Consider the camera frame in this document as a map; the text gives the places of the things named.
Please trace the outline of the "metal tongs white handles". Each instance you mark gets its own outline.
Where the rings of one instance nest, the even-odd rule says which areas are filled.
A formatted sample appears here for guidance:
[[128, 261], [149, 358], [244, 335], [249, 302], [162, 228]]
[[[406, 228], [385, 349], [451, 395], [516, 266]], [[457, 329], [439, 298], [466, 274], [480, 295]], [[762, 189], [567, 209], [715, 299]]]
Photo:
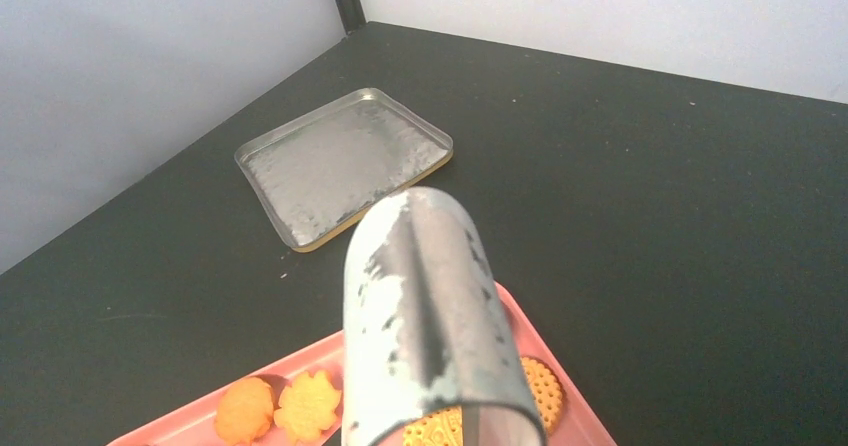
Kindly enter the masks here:
[[343, 272], [346, 445], [456, 407], [468, 445], [543, 445], [547, 434], [482, 241], [451, 195], [412, 187], [356, 227]]

